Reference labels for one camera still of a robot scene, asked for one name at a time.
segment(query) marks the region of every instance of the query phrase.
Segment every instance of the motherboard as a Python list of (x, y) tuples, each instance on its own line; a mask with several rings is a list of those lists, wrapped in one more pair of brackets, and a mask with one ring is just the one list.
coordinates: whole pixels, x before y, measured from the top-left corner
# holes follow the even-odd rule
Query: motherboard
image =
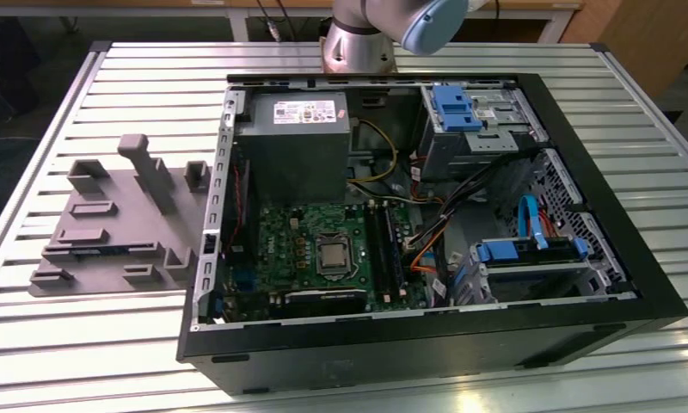
[(397, 202), (262, 206), (257, 263), (231, 272), (233, 318), (424, 308), (422, 282), (406, 270), (400, 247), (412, 233)]

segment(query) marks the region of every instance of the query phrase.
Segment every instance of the aluminum slotted table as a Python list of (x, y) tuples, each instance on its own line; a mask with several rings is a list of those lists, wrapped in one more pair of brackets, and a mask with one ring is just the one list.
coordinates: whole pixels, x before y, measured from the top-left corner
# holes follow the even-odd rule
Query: aluminum slotted table
[[(544, 77), (688, 305), (688, 144), (614, 58), (585, 45), (396, 51), (400, 72)], [(29, 276), (79, 158), (129, 169), (118, 135), (166, 166), (213, 159), (225, 75), (318, 72), (317, 44), (115, 43), (89, 53), (0, 218), (0, 410), (688, 412), (688, 318), (565, 367), (229, 398), (175, 363), (183, 292), (35, 299)]]

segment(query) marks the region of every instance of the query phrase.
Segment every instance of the wooden cabinet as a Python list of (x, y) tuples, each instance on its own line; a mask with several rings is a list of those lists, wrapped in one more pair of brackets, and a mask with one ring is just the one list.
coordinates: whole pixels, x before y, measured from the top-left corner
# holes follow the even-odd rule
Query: wooden cabinet
[(658, 96), (688, 64), (688, 0), (585, 0), (562, 43), (604, 43), (634, 81)]

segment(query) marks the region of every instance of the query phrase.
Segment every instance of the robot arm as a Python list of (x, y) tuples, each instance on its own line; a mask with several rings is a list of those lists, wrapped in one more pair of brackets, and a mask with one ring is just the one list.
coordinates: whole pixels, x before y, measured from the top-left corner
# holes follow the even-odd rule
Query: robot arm
[(326, 70), (390, 71), (392, 40), (414, 54), (434, 53), (458, 30), (466, 6), (468, 0), (336, 0), (324, 44)]

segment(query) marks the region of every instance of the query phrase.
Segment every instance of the ram slot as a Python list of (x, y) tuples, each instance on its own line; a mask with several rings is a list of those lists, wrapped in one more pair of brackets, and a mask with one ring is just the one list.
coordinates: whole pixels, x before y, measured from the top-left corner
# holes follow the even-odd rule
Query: ram slot
[(389, 274), (389, 293), (392, 297), (405, 296), (405, 273), (402, 271), (402, 258), (400, 256), (400, 248), (397, 246), (397, 234), (394, 231), (394, 221), (392, 220), (392, 213), (386, 206), (378, 210), (381, 222), (385, 225), (384, 242), (381, 249), (385, 252), (388, 274)]
[(364, 225), (366, 232), (366, 249), (369, 250), (369, 263), (372, 266), (372, 283), (377, 301), (388, 303), (390, 301), (389, 290), (389, 265), (385, 235), (385, 221), (381, 220), (378, 207), (376, 205), (364, 206)]

